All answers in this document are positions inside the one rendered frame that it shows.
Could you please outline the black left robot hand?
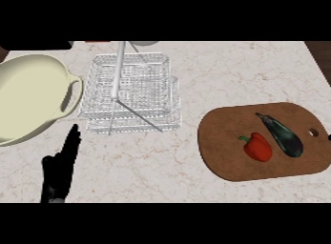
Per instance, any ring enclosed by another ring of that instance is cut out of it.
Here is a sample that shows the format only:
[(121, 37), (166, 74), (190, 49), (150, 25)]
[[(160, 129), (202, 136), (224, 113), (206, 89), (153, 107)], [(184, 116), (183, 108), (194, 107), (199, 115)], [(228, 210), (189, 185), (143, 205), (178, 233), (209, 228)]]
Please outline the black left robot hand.
[(73, 125), (61, 152), (42, 160), (44, 165), (44, 190), (42, 203), (64, 203), (73, 184), (75, 165), (81, 145), (79, 126)]

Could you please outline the red bell pepper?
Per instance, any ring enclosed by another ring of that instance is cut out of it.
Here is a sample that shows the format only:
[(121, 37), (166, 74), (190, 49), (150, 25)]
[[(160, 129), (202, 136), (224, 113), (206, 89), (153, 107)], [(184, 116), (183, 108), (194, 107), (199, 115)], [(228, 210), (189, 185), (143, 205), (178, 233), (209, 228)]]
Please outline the red bell pepper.
[(256, 161), (268, 162), (273, 157), (273, 147), (265, 137), (258, 132), (254, 132), (251, 137), (240, 136), (239, 139), (248, 142), (245, 152), (249, 157)]

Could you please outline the brown wooden cutting board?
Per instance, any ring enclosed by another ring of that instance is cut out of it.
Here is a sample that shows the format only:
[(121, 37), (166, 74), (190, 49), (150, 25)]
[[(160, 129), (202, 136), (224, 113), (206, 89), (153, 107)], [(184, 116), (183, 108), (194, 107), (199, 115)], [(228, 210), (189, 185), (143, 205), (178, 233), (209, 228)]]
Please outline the brown wooden cutting board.
[[(289, 157), (256, 113), (271, 115), (296, 133), (304, 154)], [(254, 160), (245, 151), (246, 141), (259, 132), (273, 147), (268, 162)], [(197, 129), (197, 144), (211, 171), (230, 181), (248, 181), (323, 172), (331, 164), (331, 142), (317, 116), (288, 102), (222, 107), (205, 116)]]

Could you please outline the dark green eggplant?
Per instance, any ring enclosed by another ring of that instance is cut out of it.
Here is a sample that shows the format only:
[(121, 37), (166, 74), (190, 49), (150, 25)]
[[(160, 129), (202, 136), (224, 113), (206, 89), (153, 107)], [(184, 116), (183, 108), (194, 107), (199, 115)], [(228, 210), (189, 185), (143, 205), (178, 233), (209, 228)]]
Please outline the dark green eggplant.
[(273, 116), (259, 112), (256, 116), (261, 118), (286, 155), (289, 157), (301, 157), (304, 154), (304, 143), (296, 133)]

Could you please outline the cream oval baking dish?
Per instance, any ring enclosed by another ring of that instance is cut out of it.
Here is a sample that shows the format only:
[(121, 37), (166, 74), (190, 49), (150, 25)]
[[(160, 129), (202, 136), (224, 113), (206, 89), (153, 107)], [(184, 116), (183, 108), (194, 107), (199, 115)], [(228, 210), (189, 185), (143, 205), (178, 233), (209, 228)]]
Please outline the cream oval baking dish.
[(76, 110), (84, 81), (51, 55), (0, 63), (0, 147), (38, 136)]

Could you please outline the black appliance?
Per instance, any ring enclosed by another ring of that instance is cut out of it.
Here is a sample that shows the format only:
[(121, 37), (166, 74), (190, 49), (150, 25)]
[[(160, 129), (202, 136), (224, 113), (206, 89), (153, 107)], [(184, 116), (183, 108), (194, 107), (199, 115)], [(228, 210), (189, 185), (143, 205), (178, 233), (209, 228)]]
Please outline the black appliance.
[(45, 41), (45, 42), (0, 41), (0, 47), (8, 51), (57, 51), (57, 50), (70, 50), (73, 48), (73, 42), (70, 41)]

